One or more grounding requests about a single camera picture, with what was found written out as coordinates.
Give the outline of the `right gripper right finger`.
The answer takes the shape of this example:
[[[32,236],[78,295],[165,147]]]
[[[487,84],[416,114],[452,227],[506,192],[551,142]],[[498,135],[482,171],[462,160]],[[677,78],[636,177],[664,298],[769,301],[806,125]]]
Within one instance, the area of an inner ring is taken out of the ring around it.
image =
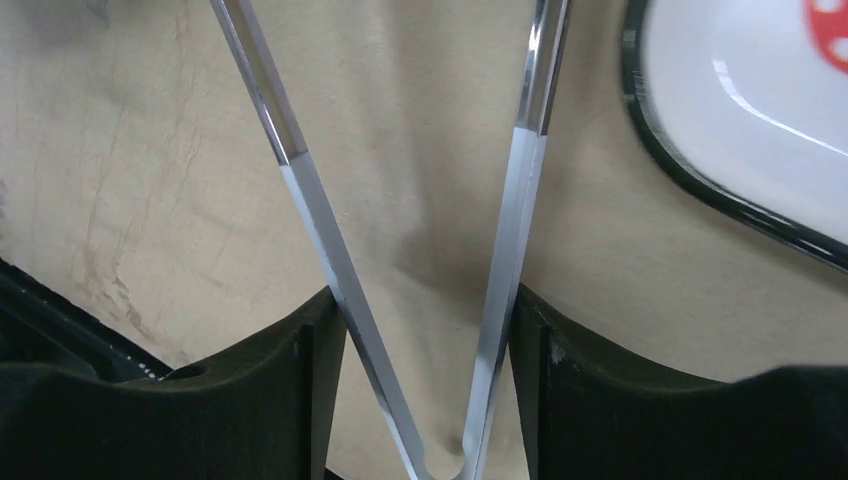
[[[843,479],[847,370],[724,383],[644,358],[527,287],[509,349],[534,479]]]

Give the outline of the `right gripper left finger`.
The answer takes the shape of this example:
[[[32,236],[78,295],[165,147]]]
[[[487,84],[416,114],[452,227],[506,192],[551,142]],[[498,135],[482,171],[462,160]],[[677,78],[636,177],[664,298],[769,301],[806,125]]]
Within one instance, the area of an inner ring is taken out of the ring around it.
[[[161,380],[1,370],[5,479],[325,479],[345,328],[328,289]]]

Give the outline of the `strawberry print white tray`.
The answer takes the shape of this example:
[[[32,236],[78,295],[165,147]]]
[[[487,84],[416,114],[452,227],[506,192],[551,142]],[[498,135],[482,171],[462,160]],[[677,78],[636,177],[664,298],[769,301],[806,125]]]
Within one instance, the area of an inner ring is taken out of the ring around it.
[[[695,198],[847,267],[847,5],[630,1],[622,94],[646,151]]]

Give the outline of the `metal tongs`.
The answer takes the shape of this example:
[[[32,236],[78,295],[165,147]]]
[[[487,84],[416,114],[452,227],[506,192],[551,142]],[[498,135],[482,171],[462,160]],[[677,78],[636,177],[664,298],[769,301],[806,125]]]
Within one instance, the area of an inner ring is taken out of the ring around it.
[[[216,1],[213,10],[405,470],[412,479],[426,479],[421,436],[253,6],[248,1]],[[534,9],[462,437],[463,479],[479,479],[485,470],[570,13],[567,1],[540,1]]]

